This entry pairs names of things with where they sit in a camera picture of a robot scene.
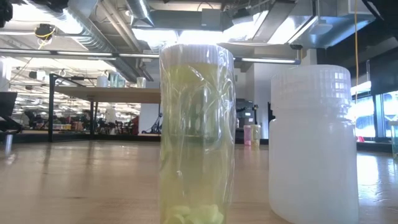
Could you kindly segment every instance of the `shelf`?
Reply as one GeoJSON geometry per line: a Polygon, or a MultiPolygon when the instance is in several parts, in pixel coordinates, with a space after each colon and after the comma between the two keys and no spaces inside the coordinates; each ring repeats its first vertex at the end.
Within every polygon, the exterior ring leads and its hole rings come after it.
{"type": "Polygon", "coordinates": [[[160,103],[160,89],[56,86],[55,91],[93,102],[160,103]]]}

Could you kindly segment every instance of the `desk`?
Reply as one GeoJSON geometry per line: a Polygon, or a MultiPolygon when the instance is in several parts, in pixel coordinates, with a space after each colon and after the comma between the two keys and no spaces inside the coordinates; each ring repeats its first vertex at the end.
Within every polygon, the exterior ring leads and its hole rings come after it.
{"type": "Polygon", "coordinates": [[[59,92],[68,96],[87,100],[90,102],[90,138],[94,138],[94,119],[98,110],[98,102],[107,103],[155,103],[160,104],[160,89],[151,88],[102,88],[85,87],[81,83],[75,82],[71,77],[61,77],[51,73],[49,91],[49,132],[48,141],[53,142],[53,112],[54,112],[54,93],[59,92]],[[64,79],[71,82],[73,86],[55,86],[57,79],[64,79]]]}
{"type": "Polygon", "coordinates": [[[93,102],[160,103],[160,89],[56,86],[55,91],[93,102]]]}
{"type": "MultiPolygon", "coordinates": [[[[288,224],[269,207],[268,150],[236,149],[227,224],[288,224]]],[[[0,164],[0,223],[159,224],[159,151],[158,142],[16,144],[0,164]]],[[[398,223],[391,155],[358,153],[358,180],[360,224],[398,223]]]]}

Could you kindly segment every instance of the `yellow liquid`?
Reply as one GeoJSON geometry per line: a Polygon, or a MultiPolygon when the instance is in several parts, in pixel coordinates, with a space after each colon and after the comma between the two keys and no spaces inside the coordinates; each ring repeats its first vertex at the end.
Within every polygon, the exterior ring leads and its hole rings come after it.
{"type": "Polygon", "coordinates": [[[236,121],[233,75],[216,65],[162,71],[161,224],[223,224],[236,121]]]}

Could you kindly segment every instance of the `computer monitor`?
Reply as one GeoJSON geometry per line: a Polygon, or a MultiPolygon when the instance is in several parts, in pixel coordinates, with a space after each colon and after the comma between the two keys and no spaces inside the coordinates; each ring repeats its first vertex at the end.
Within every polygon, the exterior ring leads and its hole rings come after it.
{"type": "Polygon", "coordinates": [[[0,116],[12,116],[18,93],[0,92],[0,116]]]}

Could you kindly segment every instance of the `ceiling light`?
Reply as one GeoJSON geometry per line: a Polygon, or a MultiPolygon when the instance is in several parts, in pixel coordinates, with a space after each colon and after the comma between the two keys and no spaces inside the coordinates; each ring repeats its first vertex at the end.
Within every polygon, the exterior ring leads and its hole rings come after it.
{"type": "Polygon", "coordinates": [[[96,52],[64,52],[58,51],[59,55],[72,55],[72,56],[90,56],[90,57],[111,57],[112,53],[96,53],[96,52]]]}
{"type": "Polygon", "coordinates": [[[159,54],[119,54],[120,57],[159,58],[159,54]]]}
{"type": "Polygon", "coordinates": [[[23,50],[23,49],[0,49],[0,53],[37,54],[37,55],[51,54],[51,52],[48,50],[23,50]]]}
{"type": "Polygon", "coordinates": [[[289,44],[293,43],[297,38],[299,38],[305,31],[308,30],[316,21],[318,20],[318,16],[312,18],[303,28],[301,28],[290,40],[287,42],[289,44]]]}
{"type": "Polygon", "coordinates": [[[88,57],[88,60],[116,60],[116,58],[88,57]]]}
{"type": "Polygon", "coordinates": [[[274,59],[274,58],[241,58],[242,62],[253,62],[253,63],[281,63],[281,64],[292,64],[297,65],[300,63],[298,60],[289,59],[274,59]]]}

